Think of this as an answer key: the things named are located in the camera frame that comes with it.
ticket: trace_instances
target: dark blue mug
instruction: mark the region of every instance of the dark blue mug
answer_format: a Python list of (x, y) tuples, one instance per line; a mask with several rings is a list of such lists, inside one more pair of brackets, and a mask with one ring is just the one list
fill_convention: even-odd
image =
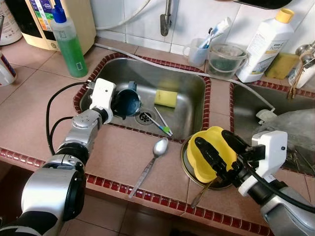
[(141, 108), (141, 97), (136, 92), (137, 83), (129, 81), (128, 88), (119, 91), (114, 97), (112, 111), (114, 115), (122, 117), (131, 117), (136, 115)]

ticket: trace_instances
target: green dish soap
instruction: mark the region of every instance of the green dish soap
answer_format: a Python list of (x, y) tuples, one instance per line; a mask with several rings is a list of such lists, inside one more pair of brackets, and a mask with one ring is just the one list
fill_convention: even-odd
[(55, 8), (52, 10), (54, 19), (51, 22), (54, 36), (70, 75), (77, 78), (83, 77), (87, 75), (88, 69), (74, 23), (70, 18), (66, 18), (60, 0), (56, 0), (55, 3)]

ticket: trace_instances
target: sink basin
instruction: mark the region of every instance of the sink basin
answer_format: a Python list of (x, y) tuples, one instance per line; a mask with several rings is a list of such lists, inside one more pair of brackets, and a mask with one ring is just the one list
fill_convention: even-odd
[[(118, 58), (107, 62), (98, 78), (115, 83), (117, 91), (128, 88), (129, 81), (137, 83), (137, 92), (142, 102), (139, 114), (125, 120), (114, 117), (113, 124), (165, 136), (144, 114), (148, 113), (163, 126), (154, 110), (156, 106), (172, 130), (173, 139), (184, 140), (202, 128), (205, 82), (199, 76), (161, 69), (133, 59)], [(154, 105), (157, 89), (177, 92), (176, 107)], [(88, 90), (83, 95), (80, 101), (82, 111), (89, 108), (91, 93)]]
[[(257, 91), (276, 108), (274, 111), (276, 115), (290, 111), (315, 108), (315, 99), (310, 97), (296, 95), (293, 100), (288, 100), (286, 98), (287, 92), (255, 85), (249, 85), (249, 87)], [(248, 144), (251, 144), (253, 131), (259, 127), (259, 119), (255, 116), (256, 113), (262, 109), (269, 110), (270, 108), (241, 86), (234, 87), (233, 97), (234, 132)], [(301, 147), (296, 147), (296, 149), (315, 167), (314, 153), (304, 150)], [(314, 175), (309, 165), (301, 157), (298, 158), (298, 163), (287, 158), (283, 167), (296, 172)]]

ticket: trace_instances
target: yellow bottle cap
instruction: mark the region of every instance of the yellow bottle cap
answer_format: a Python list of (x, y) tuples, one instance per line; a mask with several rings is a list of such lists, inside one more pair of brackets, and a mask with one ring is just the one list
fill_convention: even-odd
[(276, 15), (276, 20), (282, 23), (289, 23), (292, 20), (292, 17), (294, 16), (294, 11), (282, 8)]

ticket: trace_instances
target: sink drain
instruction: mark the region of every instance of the sink drain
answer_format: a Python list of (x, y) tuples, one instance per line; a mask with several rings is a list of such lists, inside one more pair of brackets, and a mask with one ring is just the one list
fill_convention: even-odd
[(145, 113), (148, 114), (148, 116), (150, 116), (152, 119), (156, 118), (152, 111), (150, 111), (150, 110), (141, 110), (140, 114), (138, 116), (136, 116), (136, 121), (139, 124), (142, 124), (142, 125), (152, 124), (153, 122), (146, 116)]

